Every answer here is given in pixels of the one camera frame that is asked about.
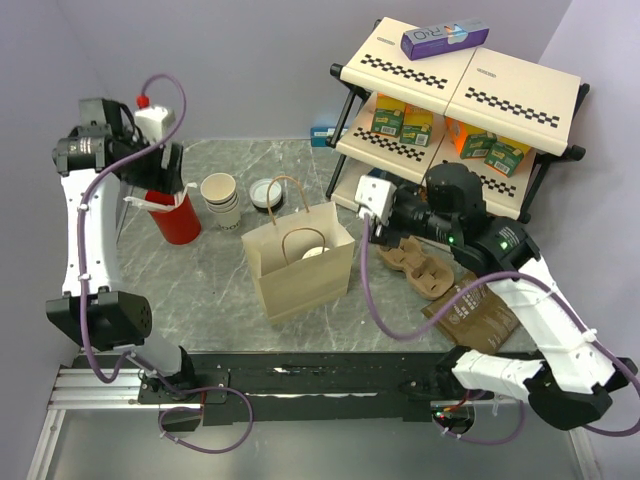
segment black and white checkered pattern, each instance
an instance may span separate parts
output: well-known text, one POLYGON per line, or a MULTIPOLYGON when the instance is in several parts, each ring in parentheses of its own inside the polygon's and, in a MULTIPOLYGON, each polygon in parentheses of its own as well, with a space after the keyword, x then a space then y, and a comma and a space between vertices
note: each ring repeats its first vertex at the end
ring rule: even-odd
POLYGON ((393 141, 391 138, 370 132, 362 127, 358 127, 358 131, 355 132, 353 136, 361 138, 362 140, 372 143, 380 148, 384 148, 385 150, 393 152, 396 155, 400 155, 401 157, 415 160, 416 162, 421 162, 424 157, 424 152, 413 148, 411 145, 403 145, 402 143, 393 141))
MULTIPOLYGON (((442 163, 449 163, 448 160, 443 160, 442 163)), ((486 175, 478 175, 480 180, 482 180, 482 184, 485 185, 489 190, 494 190, 502 195, 508 195, 513 198, 516 196, 516 190, 518 187, 515 185, 507 185, 505 182, 499 182, 493 178, 487 178, 486 175)))
POLYGON ((536 112, 533 108, 524 108, 520 104, 512 104, 509 100, 500 100, 498 97, 489 96, 485 92, 477 92, 475 88, 469 87, 464 95, 467 98, 475 98, 478 103, 486 103, 490 107, 498 107, 503 112, 511 112, 516 117, 523 116, 527 120, 536 120, 538 123, 548 123, 552 128, 558 128, 560 117, 550 116, 546 112, 536 112))
POLYGON ((381 58, 375 58, 368 53, 364 56, 360 63, 370 65, 373 68, 379 68, 383 72, 391 72, 394 75, 401 75, 404 78, 411 78, 418 83, 426 83, 430 87, 436 86, 440 90, 444 89, 448 82, 446 78, 438 78, 434 75, 427 75, 424 72, 416 72, 413 68, 405 68, 402 65, 394 65, 391 62, 385 62, 381 58))

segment red cap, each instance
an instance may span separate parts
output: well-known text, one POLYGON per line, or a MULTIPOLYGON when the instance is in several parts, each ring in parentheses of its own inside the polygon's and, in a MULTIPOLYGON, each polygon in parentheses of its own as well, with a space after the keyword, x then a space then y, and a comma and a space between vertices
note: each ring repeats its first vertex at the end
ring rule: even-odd
POLYGON ((149 97, 146 95, 138 95, 136 103, 138 104, 138 108, 147 108, 149 106, 149 97))

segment cup lid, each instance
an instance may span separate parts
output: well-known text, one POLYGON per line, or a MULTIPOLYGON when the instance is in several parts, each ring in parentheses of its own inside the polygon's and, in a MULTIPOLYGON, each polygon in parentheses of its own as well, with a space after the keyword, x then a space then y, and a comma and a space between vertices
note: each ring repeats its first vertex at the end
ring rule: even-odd
POLYGON ((305 259, 315 257, 316 255, 323 254, 327 250, 329 250, 329 247, 313 247, 311 250, 308 250, 307 253, 302 256, 302 258, 305 259))
MULTIPOLYGON (((267 189, 269 184, 273 181, 271 178, 263 178, 258 180, 249 188, 249 196, 251 197, 251 203, 259 208, 267 208, 267 189)), ((282 198, 282 186, 280 182, 276 182, 271 187, 269 192, 269 202, 271 207, 274 207, 282 198)))

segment purple box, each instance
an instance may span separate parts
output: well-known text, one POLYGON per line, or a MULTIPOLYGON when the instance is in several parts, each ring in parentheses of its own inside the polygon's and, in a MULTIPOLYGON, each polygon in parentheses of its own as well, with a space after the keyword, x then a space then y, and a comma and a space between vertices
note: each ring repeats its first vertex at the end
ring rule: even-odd
POLYGON ((427 28, 408 30, 402 36, 402 51, 410 60, 455 52, 482 45, 489 35, 489 27, 479 18, 461 22, 442 23, 427 28))

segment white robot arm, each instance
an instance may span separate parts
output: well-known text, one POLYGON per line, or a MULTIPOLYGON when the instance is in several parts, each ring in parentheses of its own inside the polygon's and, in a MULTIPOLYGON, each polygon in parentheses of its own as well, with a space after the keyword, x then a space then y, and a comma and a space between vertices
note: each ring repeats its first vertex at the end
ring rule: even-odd
POLYGON ((172 377, 184 373, 186 353, 152 329, 151 308, 141 296, 126 293, 116 253, 116 206, 120 201, 120 182, 146 189, 177 193, 183 188, 180 177, 182 147, 172 144, 170 160, 162 167, 164 148, 143 157, 131 168, 109 173, 98 184, 90 205, 82 197, 102 169, 126 155, 140 151, 162 138, 175 121, 172 110, 152 106, 133 116, 126 106, 104 99, 80 102, 82 125, 61 139, 53 160, 61 178, 67 203, 68 262, 62 297, 46 305, 49 320, 78 345, 82 346, 79 328, 81 280, 88 283, 87 318, 91 345, 100 351, 131 352, 155 368, 150 377, 172 377), (127 112, 131 129, 122 125, 122 111, 127 112), (80 275, 78 262, 78 214, 86 210, 84 245, 89 273, 80 275))
MULTIPOLYGON (((461 387, 528 402, 545 421, 567 430, 599 419, 611 405, 608 393, 628 384, 592 344, 595 331, 585 329, 583 333, 575 311, 570 307, 565 311, 556 302, 554 297, 566 299, 522 226, 487 215, 482 184, 464 165, 445 164, 430 170, 427 202, 409 187, 397 189, 387 180, 369 176, 360 179, 355 200, 360 205, 359 216, 371 222, 371 243, 397 246, 400 238, 417 235, 446 244, 454 258, 478 276, 488 275, 488 279, 493 273, 497 281, 489 283, 489 288, 516 314, 544 357, 515 360, 454 349, 447 365, 461 387), (517 274, 496 276, 495 272, 517 274), (550 291, 545 293, 517 277, 537 281, 550 291)), ((375 308, 372 301, 368 303, 370 309, 375 308)), ((381 326, 377 311, 371 313, 381 326)), ((424 333, 400 335, 381 328, 401 340, 424 333)), ((632 362, 625 362, 637 372, 632 362)))

